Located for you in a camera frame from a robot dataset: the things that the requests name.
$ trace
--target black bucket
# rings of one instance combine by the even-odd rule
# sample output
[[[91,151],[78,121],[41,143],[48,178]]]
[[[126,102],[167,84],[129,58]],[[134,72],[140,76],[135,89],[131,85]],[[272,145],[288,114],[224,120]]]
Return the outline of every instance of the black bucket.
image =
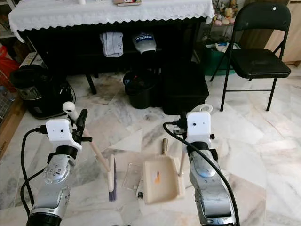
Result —
[[[158,78],[148,70],[130,71],[123,77],[125,92],[136,109],[156,106]]]

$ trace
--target white cloth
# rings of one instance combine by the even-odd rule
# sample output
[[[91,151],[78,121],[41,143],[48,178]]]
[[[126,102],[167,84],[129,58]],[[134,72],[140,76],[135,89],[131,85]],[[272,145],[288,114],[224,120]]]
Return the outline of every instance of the white cloth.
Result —
[[[120,57],[123,54],[121,32],[105,32],[99,37],[103,44],[103,54],[106,57]]]
[[[9,13],[9,24],[16,37],[18,31],[81,24],[152,21],[214,17],[212,0],[143,0],[140,6],[120,7],[112,0],[22,0]]]

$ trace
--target chair backrest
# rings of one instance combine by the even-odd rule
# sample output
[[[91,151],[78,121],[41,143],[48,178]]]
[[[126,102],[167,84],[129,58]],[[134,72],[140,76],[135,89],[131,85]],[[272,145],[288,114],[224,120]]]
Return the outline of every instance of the chair backrest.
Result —
[[[248,29],[275,29],[288,31],[291,13],[286,5],[275,2],[254,2],[237,14],[234,31]]]

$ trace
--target black storage bin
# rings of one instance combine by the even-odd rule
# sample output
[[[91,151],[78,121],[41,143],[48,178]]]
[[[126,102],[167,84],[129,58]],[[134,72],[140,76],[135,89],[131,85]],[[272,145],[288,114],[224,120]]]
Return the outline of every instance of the black storage bin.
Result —
[[[162,67],[162,108],[179,115],[204,104],[209,96],[204,74],[194,62],[177,60]]]
[[[137,109],[158,106],[158,77],[148,71],[130,71],[123,77],[125,92]]]

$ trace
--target folded towel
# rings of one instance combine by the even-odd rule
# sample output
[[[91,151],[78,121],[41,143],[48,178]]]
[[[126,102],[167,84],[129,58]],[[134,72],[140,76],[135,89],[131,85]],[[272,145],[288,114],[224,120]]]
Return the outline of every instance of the folded towel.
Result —
[[[100,34],[103,54],[106,57],[120,57],[123,54],[123,34],[121,32],[105,32]]]

